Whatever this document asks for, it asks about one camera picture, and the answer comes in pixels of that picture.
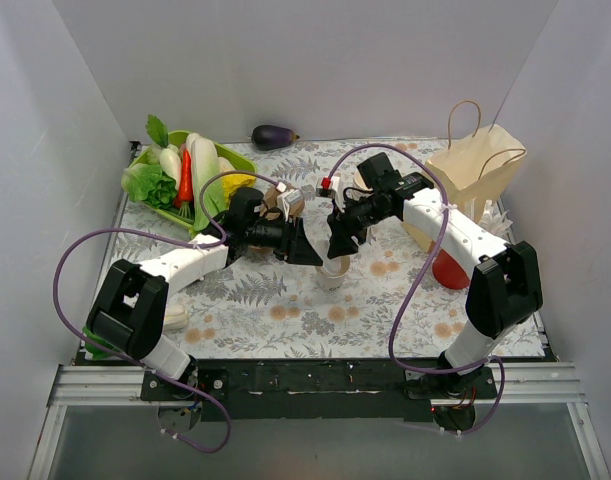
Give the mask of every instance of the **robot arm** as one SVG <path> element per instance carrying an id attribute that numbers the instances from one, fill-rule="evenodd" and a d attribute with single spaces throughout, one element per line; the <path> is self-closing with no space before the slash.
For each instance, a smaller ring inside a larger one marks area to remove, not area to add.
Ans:
<path id="1" fill-rule="evenodd" d="M 423 189 L 405 201 L 403 221 L 436 240 L 442 208 L 438 190 Z M 469 321 L 444 352 L 449 367 L 457 368 L 487 357 L 515 325 L 541 307 L 538 262 L 526 242 L 510 245 L 456 209 L 450 211 L 441 248 L 471 280 L 465 303 Z"/>
<path id="2" fill-rule="evenodd" d="M 367 228 L 396 216 L 434 240 L 443 223 L 440 193 L 418 173 L 402 177 L 387 155 L 379 153 L 358 171 L 372 193 L 359 200 L 339 198 L 337 179 L 321 182 L 319 196 L 335 199 L 327 223 L 332 231 L 329 258 L 351 255 L 366 240 Z M 535 250 L 526 242 L 511 245 L 454 209 L 441 248 L 471 279 L 466 301 L 469 321 L 439 357 L 442 368 L 458 368 L 487 357 L 511 329 L 543 303 Z M 466 376 L 471 370 L 460 372 Z M 452 383 L 458 382 L 456 376 Z"/>
<path id="3" fill-rule="evenodd" d="M 263 194 L 240 188 L 230 209 L 219 218 L 227 232 L 223 245 L 179 248 L 140 264 L 118 260 L 110 267 L 94 301 L 87 328 L 133 359 L 174 380 L 186 381 L 195 370 L 193 359 L 162 334 L 169 296 L 225 268 L 248 245 L 271 247 L 287 263 L 323 264 L 305 236 L 302 220 L 289 217 L 290 205 L 301 199 L 300 193 L 294 192 L 286 190 L 279 196 L 283 215 L 268 220 L 260 216 Z M 218 238 L 212 234 L 218 235 L 208 227 L 192 243 L 217 243 Z"/>

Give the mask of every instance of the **red object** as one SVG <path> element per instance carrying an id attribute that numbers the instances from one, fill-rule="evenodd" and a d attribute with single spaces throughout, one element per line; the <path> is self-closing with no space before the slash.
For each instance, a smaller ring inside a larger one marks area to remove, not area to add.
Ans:
<path id="1" fill-rule="evenodd" d="M 445 250 L 441 250 L 432 265 L 434 278 L 445 288 L 462 290 L 469 287 L 465 270 Z"/>
<path id="2" fill-rule="evenodd" d="M 183 152 L 183 163 L 181 163 L 181 182 L 178 185 L 178 193 L 174 199 L 174 206 L 181 208 L 183 202 L 190 203 L 194 200 L 194 191 L 192 190 L 192 157 L 189 152 Z"/>

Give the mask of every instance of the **red chili pepper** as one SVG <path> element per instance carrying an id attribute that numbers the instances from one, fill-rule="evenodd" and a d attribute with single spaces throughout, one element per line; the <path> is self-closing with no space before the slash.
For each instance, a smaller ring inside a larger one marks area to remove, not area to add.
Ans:
<path id="1" fill-rule="evenodd" d="M 192 158 L 189 152 L 183 152 L 181 163 L 181 183 L 178 186 L 178 194 L 174 199 L 174 206 L 180 210 L 181 217 L 189 217 L 189 205 L 194 201 L 194 191 L 192 190 Z"/>

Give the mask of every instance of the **white backdrop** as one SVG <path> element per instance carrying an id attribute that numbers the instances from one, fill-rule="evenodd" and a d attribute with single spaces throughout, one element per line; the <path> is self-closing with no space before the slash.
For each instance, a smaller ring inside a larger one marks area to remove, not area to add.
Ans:
<path id="1" fill-rule="evenodd" d="M 130 139 L 155 113 L 240 141 L 266 122 L 309 139 L 445 136 L 464 98 L 490 122 L 556 0 L 54 3 Z"/>
<path id="2" fill-rule="evenodd" d="M 611 473 L 611 0 L 559 2 L 499 117 L 528 149 L 506 205 Z"/>
<path id="3" fill-rule="evenodd" d="M 56 368 L 76 352 L 52 306 L 56 262 L 111 224 L 128 149 L 51 2 L 0 0 L 0 480 L 27 475 Z M 66 267 L 78 326 L 106 242 Z"/>

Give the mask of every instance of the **table surface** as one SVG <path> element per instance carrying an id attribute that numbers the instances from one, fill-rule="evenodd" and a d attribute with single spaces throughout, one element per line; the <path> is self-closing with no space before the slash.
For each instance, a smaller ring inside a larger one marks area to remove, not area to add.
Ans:
<path id="1" fill-rule="evenodd" d="M 289 181 L 306 197 L 303 212 L 310 242 L 328 238 L 330 202 L 314 197 L 314 186 L 336 160 L 367 140 L 299 142 L 274 152 L 249 144 L 228 145 L 253 160 L 259 173 Z M 399 138 L 390 143 L 421 160 L 445 146 L 442 140 Z M 345 180 L 356 165 L 381 149 L 359 152 L 340 172 Z M 387 152 L 402 174 L 416 170 L 405 157 Z M 266 186 L 259 181 L 259 188 Z M 188 240 L 183 228 L 141 204 L 128 202 L 121 226 Z M 142 261 L 172 246 L 119 234 L 112 261 Z M 167 335 L 196 358 L 357 358 L 387 357 L 387 337 L 399 305 L 426 254 L 396 218 L 371 228 L 360 252 L 351 258 L 348 276 L 338 290 L 323 291 L 313 267 L 279 262 L 271 253 L 249 251 L 230 267 L 213 272 L 169 299 L 190 312 L 190 325 Z M 430 272 L 414 295 L 395 342 L 404 357 L 436 357 L 467 321 L 467 291 L 450 291 Z M 532 319 L 503 339 L 496 353 L 533 357 L 544 354 Z"/>

